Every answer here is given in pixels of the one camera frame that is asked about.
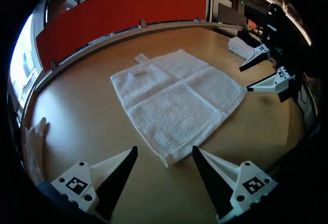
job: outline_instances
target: towel label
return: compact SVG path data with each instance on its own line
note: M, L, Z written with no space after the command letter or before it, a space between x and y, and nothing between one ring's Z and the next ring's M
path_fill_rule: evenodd
M143 53L139 54L134 59L137 60L139 63L147 63L147 62L149 62L149 59Z

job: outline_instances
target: white towel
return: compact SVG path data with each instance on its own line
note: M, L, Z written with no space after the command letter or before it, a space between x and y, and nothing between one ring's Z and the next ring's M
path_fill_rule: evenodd
M111 80L133 125L167 167L199 146L247 92L183 50L123 70Z
M228 43L229 51L234 52L244 59L248 59L253 54L253 47L247 45L242 39L233 37Z

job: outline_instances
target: black cable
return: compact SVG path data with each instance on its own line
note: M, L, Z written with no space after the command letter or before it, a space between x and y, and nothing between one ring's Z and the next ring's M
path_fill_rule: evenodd
M307 101L308 101L308 99L309 99L309 97L306 95L306 101L305 101L305 102L303 101L303 97L302 97L302 88L301 88L301 100L302 100L303 104L306 104Z

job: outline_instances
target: screw hole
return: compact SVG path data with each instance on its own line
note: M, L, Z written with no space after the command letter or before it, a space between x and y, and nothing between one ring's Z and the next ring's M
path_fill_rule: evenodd
M63 195L63 197L64 197L66 200L68 200L68 196L67 196L67 194L63 193L62 195Z
M244 195L237 196L237 201L241 202L245 199Z
M75 202L75 201L72 201L71 204L72 204L74 207L76 207L76 208L79 207L79 204L78 204L77 202Z
M92 197L89 194L84 195L85 201L91 201Z

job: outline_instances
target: table surface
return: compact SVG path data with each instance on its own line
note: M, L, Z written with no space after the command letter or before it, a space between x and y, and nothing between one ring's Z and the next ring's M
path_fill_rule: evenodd
M32 125L50 123L44 145L46 178L54 180L77 161L90 165L138 146L138 159L113 213L112 223L216 223L215 209L189 155L171 168L147 146L115 93L110 76L138 62L178 49L206 61L247 86L274 72L264 61L239 72L243 59L228 51L229 38L203 28L158 32L101 50L74 65L38 96ZM296 105L274 93L250 92L200 146L235 164L268 167L302 136Z

